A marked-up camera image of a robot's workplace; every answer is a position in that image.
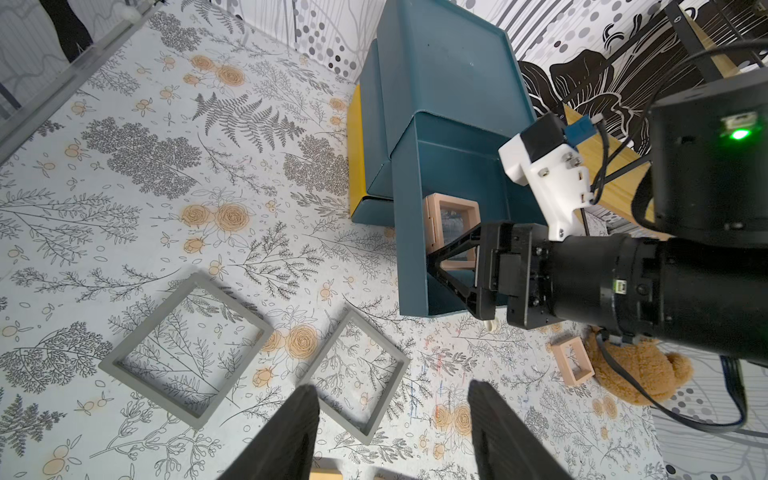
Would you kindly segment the teal drawer cabinet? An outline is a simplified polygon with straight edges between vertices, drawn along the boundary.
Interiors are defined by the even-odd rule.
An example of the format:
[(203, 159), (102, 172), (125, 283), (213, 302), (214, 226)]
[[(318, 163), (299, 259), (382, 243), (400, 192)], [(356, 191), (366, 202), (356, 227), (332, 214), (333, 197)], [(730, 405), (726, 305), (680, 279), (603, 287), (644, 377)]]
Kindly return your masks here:
[(503, 30), (448, 1), (387, 2), (348, 109), (350, 219), (393, 225), (394, 184), (415, 171), (424, 195), (537, 220), (498, 155), (534, 118)]

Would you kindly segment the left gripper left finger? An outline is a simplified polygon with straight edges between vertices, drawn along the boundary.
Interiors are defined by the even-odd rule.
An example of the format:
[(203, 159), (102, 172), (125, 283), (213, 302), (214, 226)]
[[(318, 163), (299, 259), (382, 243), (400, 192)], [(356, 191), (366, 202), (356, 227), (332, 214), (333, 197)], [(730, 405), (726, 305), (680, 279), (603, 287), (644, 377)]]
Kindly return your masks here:
[(315, 387), (297, 387), (220, 479), (309, 479), (319, 414)]

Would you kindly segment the brown teddy bear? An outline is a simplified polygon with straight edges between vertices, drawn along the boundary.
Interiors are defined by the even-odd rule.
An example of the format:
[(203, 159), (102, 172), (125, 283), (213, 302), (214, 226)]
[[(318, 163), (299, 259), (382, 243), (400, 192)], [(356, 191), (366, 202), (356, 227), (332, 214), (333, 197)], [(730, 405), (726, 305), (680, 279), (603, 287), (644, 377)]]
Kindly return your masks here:
[[(650, 402), (609, 366), (597, 345), (597, 333), (598, 328), (593, 327), (587, 336), (585, 349), (598, 383), (627, 403), (649, 406)], [(616, 346), (608, 343), (606, 349), (659, 403), (670, 399), (694, 376), (689, 358), (679, 353), (662, 352), (656, 340), (644, 340), (639, 345)]]

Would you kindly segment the grey brooch box left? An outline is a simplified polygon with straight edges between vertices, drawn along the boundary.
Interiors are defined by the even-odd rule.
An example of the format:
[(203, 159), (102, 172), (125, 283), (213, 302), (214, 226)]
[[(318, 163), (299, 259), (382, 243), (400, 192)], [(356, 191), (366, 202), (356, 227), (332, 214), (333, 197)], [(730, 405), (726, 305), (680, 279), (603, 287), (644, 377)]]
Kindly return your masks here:
[(234, 401), (242, 375), (274, 333), (200, 273), (161, 302), (129, 306), (110, 326), (122, 340), (100, 369), (195, 429)]

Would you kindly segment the grey brooch box right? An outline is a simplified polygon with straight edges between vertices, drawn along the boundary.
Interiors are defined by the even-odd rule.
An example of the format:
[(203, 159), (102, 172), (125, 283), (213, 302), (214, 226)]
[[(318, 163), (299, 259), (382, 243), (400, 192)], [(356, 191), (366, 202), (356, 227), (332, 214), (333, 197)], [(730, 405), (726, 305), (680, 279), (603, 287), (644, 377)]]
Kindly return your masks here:
[(347, 307), (299, 383), (313, 386), (321, 411), (369, 445), (409, 364), (404, 352)]

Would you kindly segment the teal top drawer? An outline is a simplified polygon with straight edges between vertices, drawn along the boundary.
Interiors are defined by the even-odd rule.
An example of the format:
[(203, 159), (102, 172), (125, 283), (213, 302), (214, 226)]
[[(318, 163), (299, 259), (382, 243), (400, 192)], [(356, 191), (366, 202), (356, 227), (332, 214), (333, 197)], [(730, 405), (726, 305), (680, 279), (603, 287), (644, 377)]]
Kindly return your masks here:
[(436, 317), (466, 308), (427, 272), (424, 198), (440, 193), (479, 204), (483, 221), (544, 224), (528, 187), (504, 173), (510, 138), (418, 112), (391, 154), (400, 313)]

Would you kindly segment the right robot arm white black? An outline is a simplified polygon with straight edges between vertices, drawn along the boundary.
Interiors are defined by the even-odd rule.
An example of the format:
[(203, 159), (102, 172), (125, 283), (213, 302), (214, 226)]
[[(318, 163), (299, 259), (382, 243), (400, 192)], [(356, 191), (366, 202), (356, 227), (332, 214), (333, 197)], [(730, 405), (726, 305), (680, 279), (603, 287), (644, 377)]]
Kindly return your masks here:
[(657, 338), (717, 353), (739, 418), (677, 421), (742, 432), (741, 365), (767, 363), (767, 72), (655, 90), (642, 120), (652, 151), (631, 213), (649, 237), (581, 234), (574, 213), (600, 199), (608, 177), (588, 173), (572, 129), (549, 113), (499, 149), (545, 223), (481, 223), (429, 253), (426, 267), (480, 320), (505, 297), (509, 324), (591, 324), (600, 351)]

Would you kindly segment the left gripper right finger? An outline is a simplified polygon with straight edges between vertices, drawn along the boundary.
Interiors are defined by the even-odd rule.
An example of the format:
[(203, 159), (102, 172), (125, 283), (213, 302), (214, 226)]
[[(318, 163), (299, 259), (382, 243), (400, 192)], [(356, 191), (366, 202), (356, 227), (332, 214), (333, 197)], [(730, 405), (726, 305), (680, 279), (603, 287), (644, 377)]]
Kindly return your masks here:
[(471, 381), (468, 404), (480, 479), (570, 477), (490, 383)]

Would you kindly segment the yellow brooch box left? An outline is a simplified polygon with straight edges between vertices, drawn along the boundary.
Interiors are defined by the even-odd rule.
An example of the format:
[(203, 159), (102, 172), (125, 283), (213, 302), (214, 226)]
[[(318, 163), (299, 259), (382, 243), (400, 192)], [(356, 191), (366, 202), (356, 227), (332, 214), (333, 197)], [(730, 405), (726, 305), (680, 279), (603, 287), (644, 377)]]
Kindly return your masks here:
[(312, 469), (309, 480), (343, 480), (342, 473), (335, 469)]

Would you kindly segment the grey brooch box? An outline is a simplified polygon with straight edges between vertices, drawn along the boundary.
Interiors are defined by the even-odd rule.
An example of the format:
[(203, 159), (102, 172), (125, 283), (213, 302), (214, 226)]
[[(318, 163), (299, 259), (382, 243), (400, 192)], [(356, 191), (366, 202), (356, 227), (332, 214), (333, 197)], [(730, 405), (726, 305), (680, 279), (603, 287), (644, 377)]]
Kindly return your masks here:
[(409, 364), (404, 352), (347, 307), (299, 383), (313, 386), (321, 411), (369, 445)]
[(242, 375), (274, 333), (200, 273), (161, 302), (129, 306), (110, 326), (122, 340), (100, 369), (195, 429), (234, 401)]

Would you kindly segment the pink brooch box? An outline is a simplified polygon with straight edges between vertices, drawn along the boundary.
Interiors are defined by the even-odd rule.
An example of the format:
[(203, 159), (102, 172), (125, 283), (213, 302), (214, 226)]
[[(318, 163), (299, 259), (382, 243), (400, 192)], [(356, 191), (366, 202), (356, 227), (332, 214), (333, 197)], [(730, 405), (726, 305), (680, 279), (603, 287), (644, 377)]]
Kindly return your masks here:
[(481, 222), (476, 201), (440, 193), (424, 199), (424, 216), (428, 254), (457, 240)]
[(562, 379), (568, 387), (579, 387), (595, 375), (584, 342), (571, 337), (551, 345)]

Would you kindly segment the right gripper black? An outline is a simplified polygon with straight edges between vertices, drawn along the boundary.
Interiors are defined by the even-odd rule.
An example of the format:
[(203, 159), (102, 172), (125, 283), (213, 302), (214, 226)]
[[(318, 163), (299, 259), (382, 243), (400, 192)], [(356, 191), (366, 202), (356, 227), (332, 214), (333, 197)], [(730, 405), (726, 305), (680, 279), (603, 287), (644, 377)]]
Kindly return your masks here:
[[(427, 271), (479, 320), (492, 320), (498, 298), (506, 301), (506, 322), (521, 329), (559, 323), (553, 313), (548, 230), (539, 224), (488, 222), (473, 227), (427, 255)], [(475, 280), (462, 283), (442, 262), (475, 249)]]

